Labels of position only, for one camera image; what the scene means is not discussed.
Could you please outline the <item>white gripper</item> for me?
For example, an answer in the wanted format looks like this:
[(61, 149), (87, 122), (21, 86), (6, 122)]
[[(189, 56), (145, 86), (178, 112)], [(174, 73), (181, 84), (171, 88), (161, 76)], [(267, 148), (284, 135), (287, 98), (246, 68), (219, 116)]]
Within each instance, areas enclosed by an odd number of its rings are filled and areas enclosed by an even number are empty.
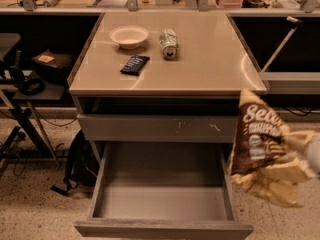
[(312, 169), (320, 174), (320, 139), (319, 133), (313, 130), (294, 131), (284, 136), (288, 147), (296, 151), (305, 151)]

